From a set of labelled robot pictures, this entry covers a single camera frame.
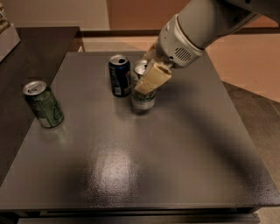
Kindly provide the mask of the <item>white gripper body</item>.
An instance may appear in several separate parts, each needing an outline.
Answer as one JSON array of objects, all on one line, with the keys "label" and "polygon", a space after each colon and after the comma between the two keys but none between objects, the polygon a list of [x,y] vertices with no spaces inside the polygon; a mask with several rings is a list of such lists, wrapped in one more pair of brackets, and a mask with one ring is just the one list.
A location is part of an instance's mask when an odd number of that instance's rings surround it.
[{"label": "white gripper body", "polygon": [[175,67],[188,67],[203,55],[198,46],[198,17],[176,14],[164,26],[157,38],[157,56]]}]

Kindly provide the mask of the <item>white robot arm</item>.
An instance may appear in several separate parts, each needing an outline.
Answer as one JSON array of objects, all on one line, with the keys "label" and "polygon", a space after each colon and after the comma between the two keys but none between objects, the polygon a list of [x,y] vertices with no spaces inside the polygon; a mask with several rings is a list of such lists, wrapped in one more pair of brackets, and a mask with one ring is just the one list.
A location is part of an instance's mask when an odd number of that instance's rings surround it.
[{"label": "white robot arm", "polygon": [[135,90],[147,95],[164,85],[173,67],[187,67],[215,40],[264,15],[280,24],[280,0],[190,0],[162,28],[143,56],[146,70]]}]

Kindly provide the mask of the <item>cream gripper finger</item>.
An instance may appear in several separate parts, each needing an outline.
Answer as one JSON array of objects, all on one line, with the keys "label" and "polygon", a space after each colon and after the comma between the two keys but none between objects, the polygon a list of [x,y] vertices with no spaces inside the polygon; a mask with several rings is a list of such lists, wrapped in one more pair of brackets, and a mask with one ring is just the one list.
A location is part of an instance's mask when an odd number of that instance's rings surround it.
[{"label": "cream gripper finger", "polygon": [[157,41],[155,41],[151,47],[147,50],[147,52],[144,54],[143,58],[145,60],[152,60],[156,56],[156,50],[157,50]]},{"label": "cream gripper finger", "polygon": [[147,95],[155,89],[161,87],[172,77],[170,66],[163,62],[156,62],[152,59],[143,74],[143,77],[137,82],[134,89],[142,94]]}]

